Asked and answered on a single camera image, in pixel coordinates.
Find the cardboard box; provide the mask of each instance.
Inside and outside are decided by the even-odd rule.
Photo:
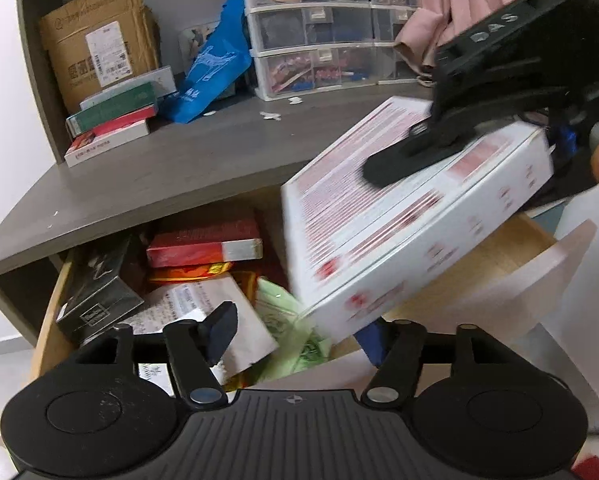
[[[64,104],[158,67],[154,21],[143,0],[73,0],[39,21]]]
[[[428,106],[390,98],[282,188],[292,290],[333,342],[439,276],[552,174],[543,131],[514,123],[393,186],[366,183],[366,158],[400,139]]]
[[[100,136],[87,132],[82,134],[79,139],[74,140],[64,158],[68,168],[72,168],[84,160],[122,146],[131,140],[145,137],[149,133],[150,130],[145,119]]]

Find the logo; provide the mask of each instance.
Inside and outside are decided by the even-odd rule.
[[[488,39],[488,36],[490,36],[488,32],[476,32],[470,37],[470,39],[473,40],[475,43],[479,43],[480,41],[486,41]]]
[[[332,258],[328,260],[324,265],[317,269],[317,276],[321,280],[325,280],[329,276],[332,276],[339,268],[339,258]]]
[[[206,73],[201,77],[202,81],[210,81],[212,76],[214,76],[217,72],[219,72],[225,65],[230,63],[233,59],[237,57],[235,52],[227,52],[223,56],[215,56],[211,54],[213,50],[213,46],[209,46],[203,52],[200,52],[195,60],[190,71],[197,68],[200,65],[204,65],[206,67]]]
[[[97,303],[90,310],[87,310],[79,316],[88,326],[95,326],[97,323],[108,317],[108,310]]]
[[[304,397],[298,396],[297,394],[292,394],[292,395],[289,395],[288,397],[286,397],[286,399],[284,399],[284,400],[289,404],[301,404],[306,399],[304,399]]]
[[[366,294],[363,292],[358,292],[357,294],[353,294],[350,298],[348,298],[347,304],[350,308],[364,308],[366,304],[369,302],[369,298],[367,298]]]
[[[196,88],[189,88],[183,94],[186,101],[194,101],[199,96],[199,90]]]

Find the black box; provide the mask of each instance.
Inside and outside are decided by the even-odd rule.
[[[146,247],[136,232],[91,243],[78,263],[57,325],[75,343],[101,332],[144,303]]]

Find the blue plastic bag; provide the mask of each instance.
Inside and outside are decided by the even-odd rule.
[[[244,0],[226,1],[219,25],[199,51],[178,91],[160,106],[160,115],[176,123],[189,123],[250,67],[243,15]]]

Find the white box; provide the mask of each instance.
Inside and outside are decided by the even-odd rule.
[[[399,140],[428,107],[390,98],[282,188],[293,293],[333,342],[439,276],[552,175],[543,131],[514,123],[393,186],[366,183],[368,156]]]
[[[75,164],[79,164],[84,160],[88,160],[89,158],[99,155],[100,153],[117,148],[122,144],[131,142],[131,140],[147,136],[149,133],[150,130],[148,129],[146,120],[144,119],[142,121],[138,121],[137,123],[131,124],[130,126],[126,126],[108,134],[95,137],[91,142],[79,148],[73,148],[73,146],[71,146],[68,148],[64,158],[68,167],[72,168]],[[73,145],[77,142],[77,140],[82,139],[87,135],[89,135],[88,132],[80,135],[77,139],[75,139]]]
[[[84,99],[81,103],[79,103],[79,107],[82,110],[86,110],[87,108],[98,105],[99,103],[102,103],[111,97],[115,97],[115,95],[119,95],[126,90],[130,90],[131,88],[135,88],[148,82],[153,84],[154,96],[158,99],[168,94],[172,94],[177,90],[175,86],[175,79],[172,76],[172,70],[169,66],[164,66],[158,68],[157,70],[153,70],[152,72],[146,72],[145,74],[138,75],[134,78],[126,79],[125,81],[117,83],[116,85],[109,86],[108,88],[103,89],[101,92]]]

